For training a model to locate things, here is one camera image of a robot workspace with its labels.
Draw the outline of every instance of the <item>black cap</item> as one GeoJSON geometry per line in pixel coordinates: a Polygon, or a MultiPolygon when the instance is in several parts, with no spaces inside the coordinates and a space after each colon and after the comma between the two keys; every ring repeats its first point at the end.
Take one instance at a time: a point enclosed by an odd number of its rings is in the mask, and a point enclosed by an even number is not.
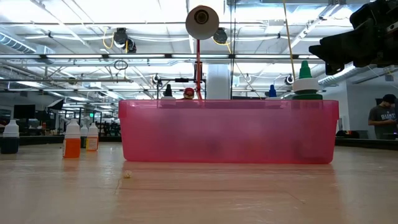
{"type": "Polygon", "coordinates": [[[387,103],[396,103],[396,99],[394,94],[387,94],[383,97],[383,101],[387,103]]]}
{"type": "Polygon", "coordinates": [[[167,84],[166,91],[163,93],[163,95],[164,96],[173,96],[172,86],[170,84],[167,84]]]}

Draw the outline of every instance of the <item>table surface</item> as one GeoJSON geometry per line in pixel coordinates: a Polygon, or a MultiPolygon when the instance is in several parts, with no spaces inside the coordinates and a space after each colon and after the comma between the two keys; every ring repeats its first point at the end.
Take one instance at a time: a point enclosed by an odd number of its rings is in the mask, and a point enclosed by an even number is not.
{"type": "Polygon", "coordinates": [[[1,223],[397,223],[398,152],[337,147],[330,165],[136,163],[120,143],[0,155],[1,223]],[[123,179],[125,170],[131,179],[123,179]]]}

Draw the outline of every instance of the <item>man in gray t-shirt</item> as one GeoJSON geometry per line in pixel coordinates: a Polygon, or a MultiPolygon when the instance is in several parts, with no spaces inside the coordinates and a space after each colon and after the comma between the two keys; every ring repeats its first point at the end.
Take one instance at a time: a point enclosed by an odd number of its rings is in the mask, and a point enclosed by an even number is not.
{"type": "Polygon", "coordinates": [[[393,140],[393,133],[397,132],[396,112],[394,103],[396,96],[387,94],[383,102],[369,112],[368,125],[374,126],[377,139],[393,140]]]}

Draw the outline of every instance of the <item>pink plastic bin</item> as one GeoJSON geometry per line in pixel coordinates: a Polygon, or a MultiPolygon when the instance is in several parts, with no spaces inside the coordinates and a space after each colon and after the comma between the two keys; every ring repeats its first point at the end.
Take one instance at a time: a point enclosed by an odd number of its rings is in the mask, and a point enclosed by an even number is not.
{"type": "Polygon", "coordinates": [[[119,118],[128,161],[328,164],[338,102],[123,100],[119,118]]]}

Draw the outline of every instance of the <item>orange liquid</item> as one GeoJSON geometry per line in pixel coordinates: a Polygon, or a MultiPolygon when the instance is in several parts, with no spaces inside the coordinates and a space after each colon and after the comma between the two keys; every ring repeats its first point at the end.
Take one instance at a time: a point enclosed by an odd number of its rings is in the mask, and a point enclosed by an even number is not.
{"type": "Polygon", "coordinates": [[[63,140],[63,157],[79,158],[80,157],[80,138],[63,140]]]}
{"type": "Polygon", "coordinates": [[[88,152],[94,152],[98,150],[98,137],[87,137],[86,150],[88,152]]]}

